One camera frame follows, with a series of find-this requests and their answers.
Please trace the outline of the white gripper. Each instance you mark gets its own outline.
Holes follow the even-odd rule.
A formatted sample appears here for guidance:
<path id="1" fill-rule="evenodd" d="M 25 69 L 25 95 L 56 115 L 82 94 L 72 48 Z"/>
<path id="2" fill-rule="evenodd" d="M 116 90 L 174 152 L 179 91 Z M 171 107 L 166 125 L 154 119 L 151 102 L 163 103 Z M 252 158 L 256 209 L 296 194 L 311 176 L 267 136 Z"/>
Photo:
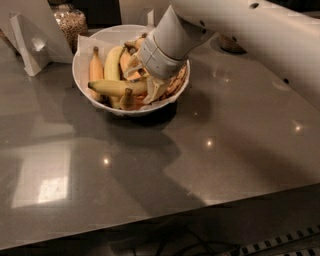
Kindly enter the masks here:
<path id="1" fill-rule="evenodd" d="M 122 71 L 126 79 L 137 79 L 149 73 L 147 96 L 143 102 L 150 104 L 162 96 L 170 85 L 169 78 L 175 76 L 186 60 L 175 60 L 167 56 L 157 45 L 154 33 L 150 32 L 141 44 L 138 53 L 122 58 Z"/>

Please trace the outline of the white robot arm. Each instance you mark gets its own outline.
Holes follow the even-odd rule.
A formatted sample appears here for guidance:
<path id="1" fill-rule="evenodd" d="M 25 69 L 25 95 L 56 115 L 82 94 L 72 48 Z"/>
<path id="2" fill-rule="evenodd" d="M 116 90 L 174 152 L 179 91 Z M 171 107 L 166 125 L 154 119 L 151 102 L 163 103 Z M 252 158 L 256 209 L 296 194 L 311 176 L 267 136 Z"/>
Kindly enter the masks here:
<path id="1" fill-rule="evenodd" d="M 125 74 L 144 68 L 168 79 L 190 51 L 220 33 L 320 107 L 320 20 L 267 0 L 170 0 Z"/>

